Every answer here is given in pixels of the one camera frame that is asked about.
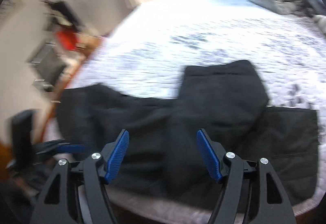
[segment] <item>ribbed blue pad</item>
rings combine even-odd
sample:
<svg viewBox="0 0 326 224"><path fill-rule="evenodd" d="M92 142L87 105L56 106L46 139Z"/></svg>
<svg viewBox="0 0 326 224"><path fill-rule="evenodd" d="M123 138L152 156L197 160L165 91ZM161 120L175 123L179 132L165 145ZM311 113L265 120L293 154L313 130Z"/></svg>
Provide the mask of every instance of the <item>ribbed blue pad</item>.
<svg viewBox="0 0 326 224"><path fill-rule="evenodd" d="M197 145L202 154L209 175L211 178L219 182L222 179L220 162L202 130L197 132Z"/></svg>
<svg viewBox="0 0 326 224"><path fill-rule="evenodd" d="M107 163L107 173L105 175L105 180L107 183L110 183L111 180L115 179L118 175L121 162L126 154L127 148L129 145L129 133L125 131L119 142L117 143L114 151L111 154L111 157Z"/></svg>

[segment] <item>black garment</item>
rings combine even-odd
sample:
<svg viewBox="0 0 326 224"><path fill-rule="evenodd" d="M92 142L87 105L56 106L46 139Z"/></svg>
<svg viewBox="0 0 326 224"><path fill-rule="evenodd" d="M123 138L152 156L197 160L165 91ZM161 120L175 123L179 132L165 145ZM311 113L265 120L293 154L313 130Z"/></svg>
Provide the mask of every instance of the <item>black garment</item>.
<svg viewBox="0 0 326 224"><path fill-rule="evenodd" d="M102 85L65 90L57 119L65 139L91 147L77 159L129 131L118 187L212 209L220 187L197 148L196 132L204 128L243 159L270 159L296 204L315 190L316 112L266 108L267 102L257 73L243 60L187 67L177 99L135 98Z"/></svg>

